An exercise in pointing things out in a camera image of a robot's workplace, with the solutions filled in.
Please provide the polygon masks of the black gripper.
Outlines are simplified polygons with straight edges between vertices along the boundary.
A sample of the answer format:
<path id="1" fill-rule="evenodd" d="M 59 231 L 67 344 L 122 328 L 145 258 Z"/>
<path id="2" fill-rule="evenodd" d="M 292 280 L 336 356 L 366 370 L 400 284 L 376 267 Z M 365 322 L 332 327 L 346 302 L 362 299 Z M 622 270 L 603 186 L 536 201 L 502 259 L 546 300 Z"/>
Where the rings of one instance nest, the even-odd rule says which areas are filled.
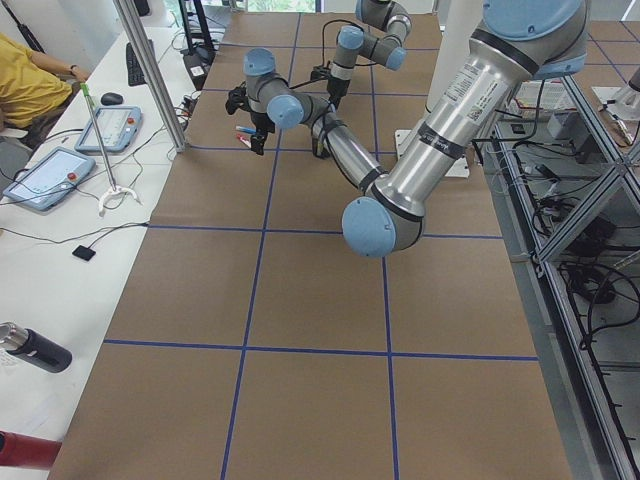
<path id="1" fill-rule="evenodd" d="M 327 81 L 327 93 L 329 94 L 329 102 L 338 108 L 341 100 L 347 95 L 350 86 L 349 80 L 343 80 L 337 77 L 330 77 Z"/>
<path id="2" fill-rule="evenodd" d="M 251 112 L 250 118 L 256 131 L 256 133 L 250 137 L 251 150 L 257 155 L 263 155 L 266 142 L 265 135 L 275 132 L 275 124 L 267 113 Z"/>

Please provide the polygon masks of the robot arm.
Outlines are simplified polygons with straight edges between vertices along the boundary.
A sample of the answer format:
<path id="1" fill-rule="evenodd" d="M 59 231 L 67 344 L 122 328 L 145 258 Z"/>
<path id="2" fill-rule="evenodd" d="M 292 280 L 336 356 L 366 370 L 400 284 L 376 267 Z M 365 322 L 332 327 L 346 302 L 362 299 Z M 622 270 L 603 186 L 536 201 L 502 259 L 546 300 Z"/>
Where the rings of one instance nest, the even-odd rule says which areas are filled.
<path id="1" fill-rule="evenodd" d="M 249 50 L 243 59 L 245 99 L 261 152 L 267 135 L 306 125 L 317 152 L 331 155 L 360 191 L 342 215 L 349 247 L 383 257 L 415 244 L 425 202 L 508 93 L 518 84 L 574 74 L 586 59 L 586 1 L 487 1 L 469 38 L 469 55 L 431 111 L 412 129 L 396 165 L 385 170 L 364 148 L 333 104 L 293 91 L 273 54 Z"/>
<path id="2" fill-rule="evenodd" d="M 355 15 L 359 21 L 384 35 L 377 37 L 355 25 L 345 25 L 340 29 L 327 82 L 329 102 L 335 107 L 347 95 L 360 57 L 393 71 L 397 71 L 406 58 L 404 42 L 412 24 L 402 5 L 395 1 L 359 0 Z"/>

